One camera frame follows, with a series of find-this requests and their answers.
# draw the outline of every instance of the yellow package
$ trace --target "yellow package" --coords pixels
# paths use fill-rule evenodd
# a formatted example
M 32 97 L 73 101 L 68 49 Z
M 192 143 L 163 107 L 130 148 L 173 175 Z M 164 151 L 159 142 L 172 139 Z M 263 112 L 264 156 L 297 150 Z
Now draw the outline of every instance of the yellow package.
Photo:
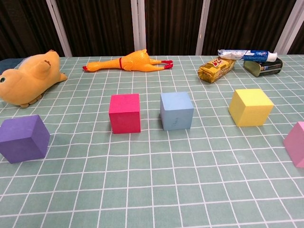
M 235 60 L 221 59 L 218 57 L 200 66 L 198 70 L 199 78 L 206 82 L 213 83 L 228 73 L 235 63 Z

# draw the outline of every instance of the pink cube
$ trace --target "pink cube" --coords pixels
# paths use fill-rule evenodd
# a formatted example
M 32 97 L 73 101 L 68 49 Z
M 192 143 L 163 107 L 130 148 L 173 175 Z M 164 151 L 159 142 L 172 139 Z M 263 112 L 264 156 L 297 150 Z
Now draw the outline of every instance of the pink cube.
M 114 134 L 141 132 L 139 94 L 112 95 L 109 116 Z
M 295 167 L 304 168 L 304 122 L 298 122 L 283 143 Z

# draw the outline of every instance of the toothpaste cap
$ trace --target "toothpaste cap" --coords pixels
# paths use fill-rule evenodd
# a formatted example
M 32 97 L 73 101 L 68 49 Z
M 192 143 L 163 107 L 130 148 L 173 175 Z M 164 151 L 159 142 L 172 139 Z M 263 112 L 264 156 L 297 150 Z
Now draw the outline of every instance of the toothpaste cap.
M 275 62 L 277 58 L 277 53 L 268 53 L 267 62 Z

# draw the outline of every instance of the yellow rubber chicken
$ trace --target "yellow rubber chicken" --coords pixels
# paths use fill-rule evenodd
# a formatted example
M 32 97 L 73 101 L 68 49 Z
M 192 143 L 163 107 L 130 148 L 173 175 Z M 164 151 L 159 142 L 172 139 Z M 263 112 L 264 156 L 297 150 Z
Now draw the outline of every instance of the yellow rubber chicken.
M 154 66 L 154 64 L 165 63 L 165 66 Z M 119 68 L 127 71 L 157 71 L 170 69 L 173 67 L 172 60 L 155 60 L 151 59 L 147 50 L 139 50 L 128 54 L 122 58 L 113 59 L 105 62 L 91 62 L 82 67 L 85 71 L 94 72 L 106 68 Z

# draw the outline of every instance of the blue cube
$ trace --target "blue cube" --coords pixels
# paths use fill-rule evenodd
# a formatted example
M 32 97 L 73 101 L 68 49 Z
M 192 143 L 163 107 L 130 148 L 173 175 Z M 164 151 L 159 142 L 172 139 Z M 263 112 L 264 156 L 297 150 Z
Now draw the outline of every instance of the blue cube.
M 165 131 L 191 128 L 193 111 L 187 92 L 161 94 L 161 121 Z

